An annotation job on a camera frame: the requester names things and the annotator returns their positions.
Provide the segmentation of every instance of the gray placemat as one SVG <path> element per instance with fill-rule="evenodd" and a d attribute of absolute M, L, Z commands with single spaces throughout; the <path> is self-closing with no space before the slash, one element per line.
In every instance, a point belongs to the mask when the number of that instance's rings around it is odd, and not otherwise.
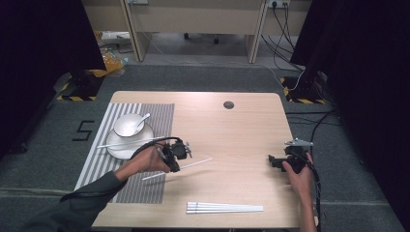
<path fill-rule="evenodd" d="M 105 139 L 118 118 L 129 113 L 145 115 L 148 112 L 151 113 L 151 117 L 145 123 L 152 127 L 154 136 L 170 136 L 174 104 L 110 103 L 108 105 L 75 189 L 96 181 L 106 172 L 115 170 L 126 162 L 126 160 L 114 158 L 105 148 L 98 149 L 97 147 L 105 144 Z M 111 202 L 161 203 L 165 176 L 162 175 L 152 180 L 142 181 L 142 178 L 156 173 L 158 172 L 140 173 L 130 177 L 126 186 L 117 193 Z"/>

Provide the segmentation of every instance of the gray carpet floor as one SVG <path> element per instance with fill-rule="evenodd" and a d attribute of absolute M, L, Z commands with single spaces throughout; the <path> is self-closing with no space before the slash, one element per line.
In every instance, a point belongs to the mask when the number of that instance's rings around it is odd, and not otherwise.
<path fill-rule="evenodd" d="M 275 80 L 296 72 L 247 67 L 144 66 L 124 67 L 122 75 L 104 78 L 95 101 L 54 101 L 28 141 L 28 152 L 0 161 L 0 188 L 73 190 L 112 94 L 130 91 L 201 91 L 278 93 L 294 137 L 311 140 L 315 122 L 329 111 L 326 104 L 288 102 Z M 60 88 L 67 80 L 56 83 Z M 77 129 L 84 120 L 86 134 Z M 361 164 L 337 114 L 317 127 L 313 155 L 322 183 L 322 231 L 404 231 L 372 174 Z M 0 190 L 0 231 L 14 232 L 29 217 L 59 200 L 59 196 Z M 108 231 L 130 231 L 109 228 Z"/>

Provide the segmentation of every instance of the chopsticks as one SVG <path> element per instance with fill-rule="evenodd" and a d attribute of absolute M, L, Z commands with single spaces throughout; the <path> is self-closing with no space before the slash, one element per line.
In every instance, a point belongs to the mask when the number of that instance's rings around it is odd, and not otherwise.
<path fill-rule="evenodd" d="M 123 146 L 123 145 L 130 145 L 133 143 L 139 143 L 139 142 L 147 142 L 147 141 L 152 141 L 154 139 L 158 139 L 158 138 L 163 138 L 162 137 L 153 137 L 153 138 L 147 138 L 147 139 L 141 139 L 141 140 L 135 140 L 132 142 L 125 142 L 125 143 L 116 143 L 116 144 L 105 144 L 105 145 L 100 145 L 97 148 L 107 148 L 107 147 L 115 147 L 115 146 Z"/>
<path fill-rule="evenodd" d="M 191 164 L 182 166 L 182 167 L 180 167 L 180 169 L 184 169 L 184 168 L 187 168 L 187 167 L 191 167 L 191 166 L 194 166 L 194 165 L 197 165 L 197 164 L 199 164 L 199 163 L 206 162 L 206 161 L 209 161 L 209 160 L 212 160 L 212 158 L 205 159 L 205 160 L 202 160 L 202 161 L 198 161 L 198 162 L 195 162 L 195 163 L 191 163 Z M 152 179 L 152 178 L 161 176 L 161 175 L 165 175 L 165 174 L 166 174 L 165 172 L 160 172 L 160 173 L 155 174 L 155 175 L 153 175 L 153 176 L 144 177 L 144 178 L 142 178 L 142 181 L 146 181 L 146 180 L 149 180 L 149 179 Z"/>
<path fill-rule="evenodd" d="M 187 215 L 262 212 L 263 206 L 188 202 Z"/>

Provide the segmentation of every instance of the sleeve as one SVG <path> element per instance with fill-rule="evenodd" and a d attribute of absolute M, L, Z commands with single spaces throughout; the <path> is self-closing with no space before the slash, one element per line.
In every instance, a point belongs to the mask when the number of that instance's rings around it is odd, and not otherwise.
<path fill-rule="evenodd" d="M 110 171 L 97 181 L 65 195 L 58 205 L 29 219 L 20 231 L 88 231 L 100 211 L 125 183 Z"/>

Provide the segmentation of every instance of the yellow object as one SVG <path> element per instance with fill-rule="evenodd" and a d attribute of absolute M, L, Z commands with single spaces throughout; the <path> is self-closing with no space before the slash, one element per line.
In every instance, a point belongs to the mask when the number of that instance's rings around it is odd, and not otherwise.
<path fill-rule="evenodd" d="M 108 49 L 102 49 L 102 58 L 103 62 L 105 63 L 106 71 L 104 70 L 90 70 L 91 73 L 95 77 L 102 77 L 109 73 L 112 73 L 117 70 L 121 70 L 124 68 L 124 64 L 122 59 L 115 56 L 111 51 Z"/>

